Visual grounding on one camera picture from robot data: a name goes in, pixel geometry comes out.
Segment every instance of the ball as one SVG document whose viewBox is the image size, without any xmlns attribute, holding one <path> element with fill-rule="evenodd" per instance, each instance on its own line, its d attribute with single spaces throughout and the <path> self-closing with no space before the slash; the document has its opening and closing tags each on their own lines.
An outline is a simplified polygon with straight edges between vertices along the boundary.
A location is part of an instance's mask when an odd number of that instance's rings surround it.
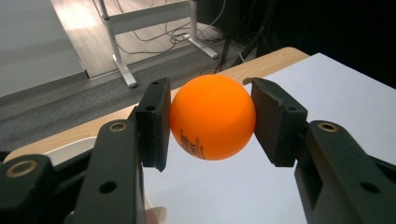
<svg viewBox="0 0 396 224">
<path fill-rule="evenodd" d="M 242 85 L 223 75 L 204 75 L 180 88 L 171 104 L 169 122 L 186 152 L 218 161 L 235 155 L 248 143 L 256 112 Z"/>
</svg>

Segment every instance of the white tabletop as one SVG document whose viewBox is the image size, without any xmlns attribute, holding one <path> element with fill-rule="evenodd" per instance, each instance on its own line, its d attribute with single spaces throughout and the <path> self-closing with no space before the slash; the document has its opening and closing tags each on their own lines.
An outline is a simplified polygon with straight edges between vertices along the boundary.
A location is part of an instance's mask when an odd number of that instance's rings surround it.
<svg viewBox="0 0 396 224">
<path fill-rule="evenodd" d="M 396 164 L 396 90 L 322 54 L 267 79 L 308 109 L 308 121 L 338 123 L 368 154 Z M 275 168 L 254 136 L 227 160 L 203 161 L 171 134 L 165 170 L 144 172 L 146 194 L 167 208 L 169 224 L 306 223 L 294 168 Z"/>
</svg>

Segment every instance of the gray carpet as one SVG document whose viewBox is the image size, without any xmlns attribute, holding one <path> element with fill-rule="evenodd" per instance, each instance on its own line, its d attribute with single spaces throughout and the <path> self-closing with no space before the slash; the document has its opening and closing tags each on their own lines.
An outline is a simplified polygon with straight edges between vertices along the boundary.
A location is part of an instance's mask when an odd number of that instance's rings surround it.
<svg viewBox="0 0 396 224">
<path fill-rule="evenodd" d="M 222 42 L 210 47 L 221 55 Z M 224 69 L 240 51 L 236 45 L 229 47 Z M 130 66 L 138 82 L 134 89 L 129 89 L 115 72 L 94 80 L 77 77 L 58 81 L 0 99 L 0 152 L 10 152 L 134 105 L 155 79 L 170 77 L 174 89 L 194 77 L 213 73 L 218 64 L 219 59 L 212 60 L 200 50 L 187 47 Z"/>
</svg>

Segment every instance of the floor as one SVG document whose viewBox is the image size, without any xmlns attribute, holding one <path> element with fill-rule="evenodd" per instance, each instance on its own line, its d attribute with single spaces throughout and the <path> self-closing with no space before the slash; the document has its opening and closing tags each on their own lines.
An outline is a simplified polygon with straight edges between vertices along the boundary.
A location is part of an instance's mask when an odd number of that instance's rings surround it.
<svg viewBox="0 0 396 224">
<path fill-rule="evenodd" d="M 111 17 L 122 12 L 180 1 L 182 0 L 105 0 L 105 4 Z M 113 51 L 106 27 L 100 17 L 102 13 L 99 1 L 52 0 L 52 4 L 89 77 L 98 77 L 115 71 L 117 67 L 112 59 Z M 190 18 L 186 18 L 117 35 L 121 58 L 126 64 L 133 64 L 160 55 L 169 49 L 188 46 L 190 44 L 188 41 L 179 41 L 180 37 L 175 39 L 175 36 L 188 32 L 189 22 Z M 215 28 L 200 23 L 198 29 L 203 31 L 205 38 L 211 38 L 219 33 Z"/>
</svg>

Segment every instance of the wall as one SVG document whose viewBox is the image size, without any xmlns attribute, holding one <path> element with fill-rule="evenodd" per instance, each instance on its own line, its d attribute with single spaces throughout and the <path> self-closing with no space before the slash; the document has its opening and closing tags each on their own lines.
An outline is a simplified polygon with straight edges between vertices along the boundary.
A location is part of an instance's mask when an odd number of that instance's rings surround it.
<svg viewBox="0 0 396 224">
<path fill-rule="evenodd" d="M 84 72 L 50 0 L 0 3 L 0 97 Z"/>
</svg>

